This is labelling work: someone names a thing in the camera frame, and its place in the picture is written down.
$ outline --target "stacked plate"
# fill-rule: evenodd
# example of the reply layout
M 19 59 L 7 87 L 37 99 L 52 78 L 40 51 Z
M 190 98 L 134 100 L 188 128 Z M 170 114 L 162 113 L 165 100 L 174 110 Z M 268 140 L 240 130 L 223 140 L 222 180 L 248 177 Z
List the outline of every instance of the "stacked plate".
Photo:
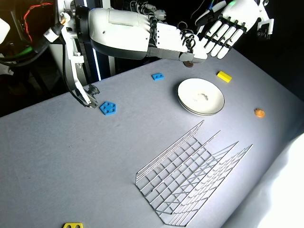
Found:
M 190 78 L 183 81 L 178 88 L 180 104 L 189 112 L 200 115 L 214 115 L 225 103 L 219 88 L 209 81 Z

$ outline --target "blue pentagon block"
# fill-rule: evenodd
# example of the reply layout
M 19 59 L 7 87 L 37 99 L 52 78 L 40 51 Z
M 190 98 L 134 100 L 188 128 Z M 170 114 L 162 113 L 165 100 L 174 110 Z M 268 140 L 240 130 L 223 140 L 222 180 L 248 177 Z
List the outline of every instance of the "blue pentagon block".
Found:
M 116 104 L 106 101 L 100 106 L 100 110 L 105 114 L 105 115 L 111 115 L 116 113 Z
M 158 80 L 164 79 L 165 77 L 162 73 L 157 73 L 157 74 L 152 75 L 152 78 L 154 79 L 154 81 L 158 81 Z

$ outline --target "wire rack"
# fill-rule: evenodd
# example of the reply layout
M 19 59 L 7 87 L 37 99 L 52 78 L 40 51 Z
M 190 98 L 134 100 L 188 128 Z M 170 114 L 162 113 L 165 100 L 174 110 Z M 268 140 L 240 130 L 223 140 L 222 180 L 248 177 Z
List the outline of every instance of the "wire rack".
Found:
M 136 174 L 135 185 L 165 224 L 184 227 L 252 145 L 228 157 L 238 142 L 210 153 L 195 135 L 203 121 Z

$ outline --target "yellow block with holes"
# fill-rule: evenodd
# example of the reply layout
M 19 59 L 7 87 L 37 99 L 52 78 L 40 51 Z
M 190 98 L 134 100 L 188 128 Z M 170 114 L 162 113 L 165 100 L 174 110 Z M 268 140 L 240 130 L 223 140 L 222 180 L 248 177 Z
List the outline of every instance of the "yellow block with holes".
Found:
M 226 74 L 223 71 L 218 72 L 218 77 L 227 83 L 229 83 L 232 79 L 232 77 L 230 75 Z
M 63 228 L 84 228 L 82 223 L 66 223 Z

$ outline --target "tabletop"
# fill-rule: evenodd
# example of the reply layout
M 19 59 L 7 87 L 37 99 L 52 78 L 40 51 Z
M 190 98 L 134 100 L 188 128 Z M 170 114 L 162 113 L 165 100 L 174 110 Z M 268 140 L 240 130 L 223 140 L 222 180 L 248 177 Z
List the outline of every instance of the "tabletop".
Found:
M 230 83 L 216 76 L 220 70 L 232 76 Z M 159 72 L 164 79 L 154 81 Z M 188 78 L 219 87 L 224 108 L 206 117 L 186 111 L 177 86 Z M 3 227 L 168 227 L 135 186 L 136 172 L 204 120 L 200 140 L 221 130 L 211 151 L 237 141 L 237 151 L 253 144 L 187 226 L 218 228 L 303 123 L 304 103 L 235 50 L 192 68 L 159 60 L 94 85 L 99 104 L 116 103 L 115 114 L 63 94 L 0 118 Z M 255 108 L 265 110 L 265 118 L 257 118 Z

